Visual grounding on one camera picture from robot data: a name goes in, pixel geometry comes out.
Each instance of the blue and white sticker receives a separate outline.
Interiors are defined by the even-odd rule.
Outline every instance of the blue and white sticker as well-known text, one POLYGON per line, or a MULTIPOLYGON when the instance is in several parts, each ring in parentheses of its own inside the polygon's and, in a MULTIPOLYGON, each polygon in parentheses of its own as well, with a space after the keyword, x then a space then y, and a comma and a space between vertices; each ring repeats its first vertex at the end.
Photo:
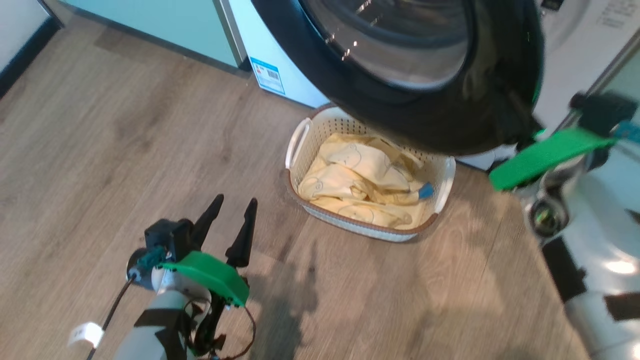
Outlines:
POLYGON ((258 79, 258 84, 262 88, 284 95, 284 87, 277 67, 256 58, 251 58, 251 63, 253 64, 253 72, 256 79, 258 79))

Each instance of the barcode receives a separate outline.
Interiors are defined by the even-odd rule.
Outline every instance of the barcode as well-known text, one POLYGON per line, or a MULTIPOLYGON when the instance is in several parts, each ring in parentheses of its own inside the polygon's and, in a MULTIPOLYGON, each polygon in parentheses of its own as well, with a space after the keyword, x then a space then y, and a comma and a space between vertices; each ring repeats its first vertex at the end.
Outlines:
POLYGON ((280 80, 280 77, 278 76, 278 73, 275 72, 275 71, 267 70, 267 74, 269 74, 269 77, 271 79, 280 80))

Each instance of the yellow cloth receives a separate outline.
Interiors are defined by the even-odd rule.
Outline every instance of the yellow cloth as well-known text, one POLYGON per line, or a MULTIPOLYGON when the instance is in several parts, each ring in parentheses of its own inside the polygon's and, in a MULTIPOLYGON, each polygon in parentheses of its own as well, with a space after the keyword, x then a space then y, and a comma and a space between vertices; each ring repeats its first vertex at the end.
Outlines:
POLYGON ((336 214, 395 228, 413 221, 406 207, 419 201, 424 183, 412 174, 421 164, 381 138, 332 134, 298 185, 298 195, 336 214))

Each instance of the washing machine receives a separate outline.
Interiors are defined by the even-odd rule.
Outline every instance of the washing machine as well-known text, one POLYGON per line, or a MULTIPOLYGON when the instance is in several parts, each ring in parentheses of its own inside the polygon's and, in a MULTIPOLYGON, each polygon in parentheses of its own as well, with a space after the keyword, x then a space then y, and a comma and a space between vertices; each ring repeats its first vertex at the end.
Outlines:
POLYGON ((483 170, 567 116, 572 95, 635 35, 637 3, 230 2, 263 89, 311 107, 331 100, 399 141, 483 170), (531 108, 535 119, 523 115, 531 108))

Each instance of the white cable tag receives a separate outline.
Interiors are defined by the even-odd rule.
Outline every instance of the white cable tag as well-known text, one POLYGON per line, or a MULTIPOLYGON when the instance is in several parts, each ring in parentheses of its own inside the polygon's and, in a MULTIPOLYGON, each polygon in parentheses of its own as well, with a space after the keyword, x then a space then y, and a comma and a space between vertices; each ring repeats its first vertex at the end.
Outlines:
POLYGON ((104 331, 100 325, 95 322, 88 322, 76 327, 71 331, 71 335, 69 336, 68 347, 77 343, 78 341, 89 341, 93 344, 93 348, 97 348, 100 344, 100 340, 102 340, 102 336, 104 335, 104 331))

